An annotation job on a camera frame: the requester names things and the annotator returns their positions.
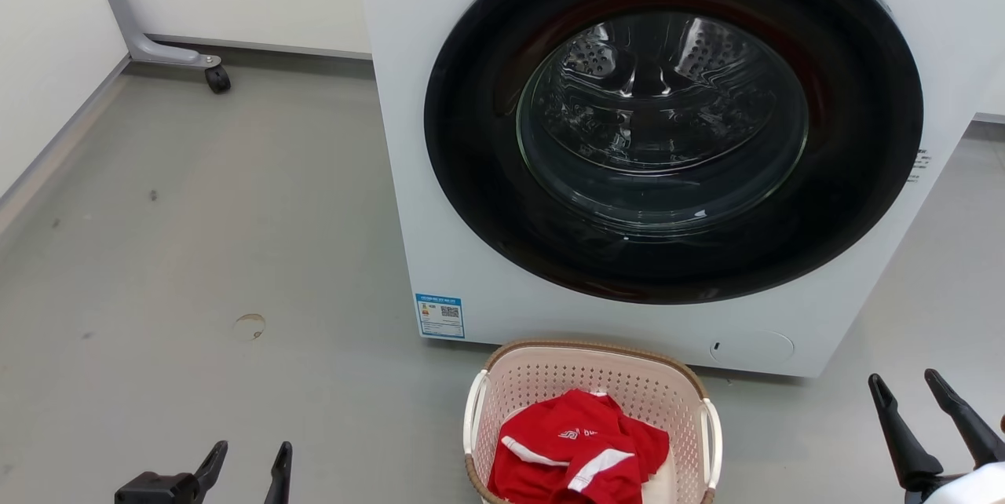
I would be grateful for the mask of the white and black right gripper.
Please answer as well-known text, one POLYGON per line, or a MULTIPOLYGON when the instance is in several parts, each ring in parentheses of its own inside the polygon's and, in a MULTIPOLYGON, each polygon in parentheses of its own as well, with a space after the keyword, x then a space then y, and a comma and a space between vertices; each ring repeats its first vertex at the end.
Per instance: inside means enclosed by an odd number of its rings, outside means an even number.
POLYGON ((944 475, 943 466, 909 429, 897 398, 882 376, 868 376, 868 388, 882 426, 904 503, 1003 503, 1004 443, 976 411, 933 368, 925 380, 940 409, 954 422, 975 462, 972 472, 944 475))

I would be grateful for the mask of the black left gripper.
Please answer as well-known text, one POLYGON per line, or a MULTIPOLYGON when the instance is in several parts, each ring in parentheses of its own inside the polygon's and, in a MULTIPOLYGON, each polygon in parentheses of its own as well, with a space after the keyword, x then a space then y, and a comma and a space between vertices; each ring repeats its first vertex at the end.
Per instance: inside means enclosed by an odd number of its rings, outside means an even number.
MULTIPOLYGON (((219 440, 193 475, 165 476, 144 472, 115 491, 115 503, 203 503, 208 491, 217 483, 227 453, 227 440, 219 440)), ((272 483, 264 504, 288 504, 291 467, 292 444, 283 442, 270 470, 272 483)))

